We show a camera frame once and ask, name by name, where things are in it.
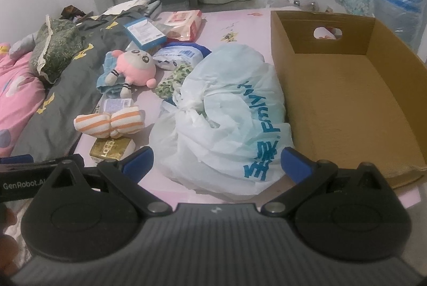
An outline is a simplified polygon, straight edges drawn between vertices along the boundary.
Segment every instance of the screw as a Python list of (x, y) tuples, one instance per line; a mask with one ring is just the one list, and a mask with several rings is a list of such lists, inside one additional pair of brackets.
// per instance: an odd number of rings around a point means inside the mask
[(152, 213), (164, 213), (169, 209), (169, 205), (165, 202), (152, 202), (148, 204), (147, 209)]
[(270, 202), (264, 205), (265, 210), (272, 214), (280, 214), (286, 209), (286, 205), (280, 202)]

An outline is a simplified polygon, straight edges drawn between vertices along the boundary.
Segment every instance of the gold package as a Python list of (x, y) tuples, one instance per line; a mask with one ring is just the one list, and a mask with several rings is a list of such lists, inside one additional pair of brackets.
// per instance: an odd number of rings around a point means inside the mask
[(97, 139), (93, 144), (89, 155), (95, 162), (101, 162), (108, 158), (122, 160), (135, 151), (135, 142), (126, 137), (117, 139)]

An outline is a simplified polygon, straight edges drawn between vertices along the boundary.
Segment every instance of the orange striped fabric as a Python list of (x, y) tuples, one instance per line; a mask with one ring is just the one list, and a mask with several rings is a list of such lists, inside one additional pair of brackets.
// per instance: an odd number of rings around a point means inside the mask
[(124, 108), (113, 115), (107, 113), (79, 115), (74, 119), (74, 128), (97, 138), (119, 138), (123, 134), (137, 133), (144, 127), (139, 107)]

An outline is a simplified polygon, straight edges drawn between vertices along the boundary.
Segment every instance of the plastic bag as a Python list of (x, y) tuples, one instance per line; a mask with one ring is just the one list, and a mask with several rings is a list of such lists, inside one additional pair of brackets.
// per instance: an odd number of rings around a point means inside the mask
[(173, 27), (167, 32), (169, 39), (194, 42), (201, 25), (201, 11), (176, 11), (167, 19), (165, 25)]
[(252, 48), (227, 44), (211, 53), (163, 102), (150, 133), (155, 166), (189, 189), (233, 200), (279, 180), (280, 152), (292, 146), (274, 67)]
[(374, 0), (375, 17), (415, 53), (427, 25), (427, 0)]

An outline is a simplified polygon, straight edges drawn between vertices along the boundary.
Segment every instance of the pillow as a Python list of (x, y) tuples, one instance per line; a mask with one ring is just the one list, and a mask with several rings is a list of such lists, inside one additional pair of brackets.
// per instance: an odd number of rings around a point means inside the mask
[(38, 31), (29, 68), (44, 83), (53, 84), (70, 64), (73, 56), (83, 49), (83, 38), (69, 20), (46, 16)]
[(25, 38), (17, 41), (9, 50), (9, 57), (17, 61), (23, 55), (31, 52), (35, 48), (35, 39), (37, 32), (27, 35)]

